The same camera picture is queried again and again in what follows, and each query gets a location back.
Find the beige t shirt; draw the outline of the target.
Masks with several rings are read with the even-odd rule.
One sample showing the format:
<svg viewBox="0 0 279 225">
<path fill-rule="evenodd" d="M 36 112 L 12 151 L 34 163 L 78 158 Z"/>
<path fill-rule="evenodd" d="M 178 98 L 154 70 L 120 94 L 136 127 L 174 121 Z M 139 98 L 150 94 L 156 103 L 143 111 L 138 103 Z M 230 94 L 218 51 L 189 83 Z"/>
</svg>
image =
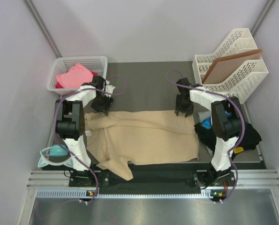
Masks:
<svg viewBox="0 0 279 225">
<path fill-rule="evenodd" d="M 98 167 L 125 180 L 133 179 L 128 165 L 187 162 L 199 157 L 193 116 L 173 110 L 86 113 L 87 151 Z"/>
</svg>

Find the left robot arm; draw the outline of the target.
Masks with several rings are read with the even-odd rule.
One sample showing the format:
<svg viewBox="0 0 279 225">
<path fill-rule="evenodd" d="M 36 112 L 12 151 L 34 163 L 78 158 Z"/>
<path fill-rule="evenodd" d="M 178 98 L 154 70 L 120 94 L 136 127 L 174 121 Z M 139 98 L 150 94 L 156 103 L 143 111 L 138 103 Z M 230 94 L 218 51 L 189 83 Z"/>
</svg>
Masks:
<svg viewBox="0 0 279 225">
<path fill-rule="evenodd" d="M 82 171 L 79 180 L 86 186 L 95 182 L 96 175 L 89 170 L 91 159 L 83 140 L 86 128 L 84 107 L 91 103 L 92 109 L 107 116 L 113 104 L 114 89 L 108 80 L 94 76 L 91 82 L 82 84 L 77 91 L 55 103 L 54 131 L 67 146 L 73 169 Z"/>
</svg>

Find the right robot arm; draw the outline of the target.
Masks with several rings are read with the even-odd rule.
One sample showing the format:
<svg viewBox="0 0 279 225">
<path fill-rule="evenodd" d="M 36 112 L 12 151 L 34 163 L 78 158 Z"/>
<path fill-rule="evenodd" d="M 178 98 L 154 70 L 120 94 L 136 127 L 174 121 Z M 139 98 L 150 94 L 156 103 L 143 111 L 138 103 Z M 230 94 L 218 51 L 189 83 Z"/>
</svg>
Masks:
<svg viewBox="0 0 279 225">
<path fill-rule="evenodd" d="M 203 86 L 192 86 L 187 78 L 176 82 L 179 94 L 176 96 L 175 114 L 192 115 L 194 103 L 211 112 L 211 127 L 216 136 L 216 145 L 208 180 L 217 186 L 225 180 L 225 173 L 230 170 L 231 148 L 243 134 L 245 121 L 236 97 L 226 97 L 211 92 Z"/>
</svg>

